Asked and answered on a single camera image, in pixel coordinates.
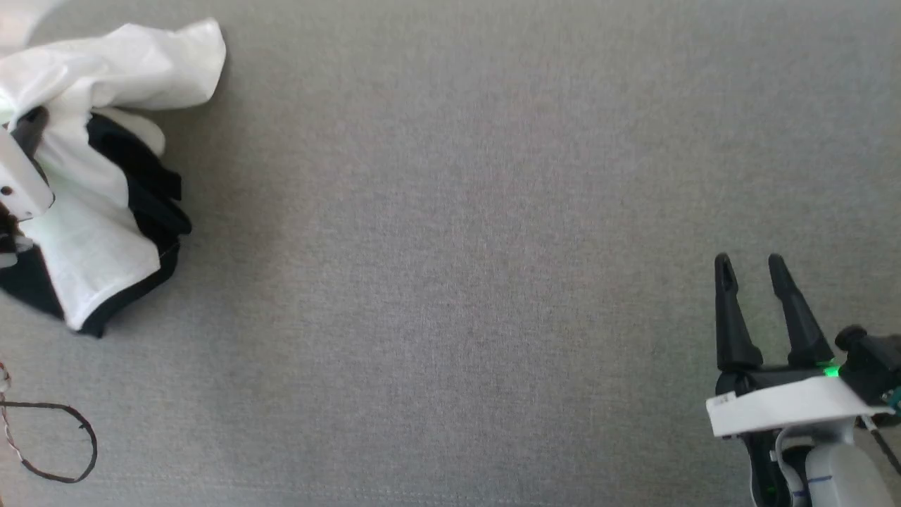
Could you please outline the white and black shirt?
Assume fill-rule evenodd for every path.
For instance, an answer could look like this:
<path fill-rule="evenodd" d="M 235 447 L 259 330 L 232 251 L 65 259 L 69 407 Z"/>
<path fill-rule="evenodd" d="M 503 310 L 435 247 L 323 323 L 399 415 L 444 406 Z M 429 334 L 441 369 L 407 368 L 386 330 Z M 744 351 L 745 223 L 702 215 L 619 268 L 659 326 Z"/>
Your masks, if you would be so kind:
<path fill-rule="evenodd" d="M 0 58 L 0 127 L 38 127 L 49 195 L 20 219 L 26 250 L 0 291 L 74 333 L 101 338 L 117 314 L 174 274 L 192 232 L 166 138 L 142 111 L 213 98 L 227 47 L 215 19 L 175 31 L 123 25 Z"/>

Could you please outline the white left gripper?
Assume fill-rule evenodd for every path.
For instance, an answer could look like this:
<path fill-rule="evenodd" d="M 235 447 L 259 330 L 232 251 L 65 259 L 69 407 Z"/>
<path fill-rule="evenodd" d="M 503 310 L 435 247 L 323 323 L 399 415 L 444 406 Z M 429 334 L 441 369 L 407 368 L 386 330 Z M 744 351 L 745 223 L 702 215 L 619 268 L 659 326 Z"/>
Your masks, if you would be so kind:
<path fill-rule="evenodd" d="M 36 106 L 11 131 L 0 127 L 0 205 L 18 222 L 44 214 L 55 200 L 35 158 L 48 122 L 48 110 Z"/>

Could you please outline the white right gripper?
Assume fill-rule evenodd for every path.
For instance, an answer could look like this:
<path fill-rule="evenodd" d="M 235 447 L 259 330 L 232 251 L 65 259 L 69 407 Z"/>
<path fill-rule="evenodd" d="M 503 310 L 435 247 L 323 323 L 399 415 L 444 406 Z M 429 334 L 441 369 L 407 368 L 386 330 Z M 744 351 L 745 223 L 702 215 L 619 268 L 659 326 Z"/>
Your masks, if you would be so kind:
<path fill-rule="evenodd" d="M 714 260 L 717 367 L 722 372 L 758 369 L 741 313 L 739 283 L 726 253 Z M 784 312 L 792 367 L 824 367 L 833 350 L 783 256 L 769 256 L 774 294 Z M 744 394 L 737 387 L 707 400 L 712 433 L 739 439 L 749 459 L 752 507 L 895 507 L 881 471 L 855 439 L 863 424 L 888 458 L 894 453 L 873 418 L 891 413 L 860 400 L 836 368 L 807 379 Z"/>

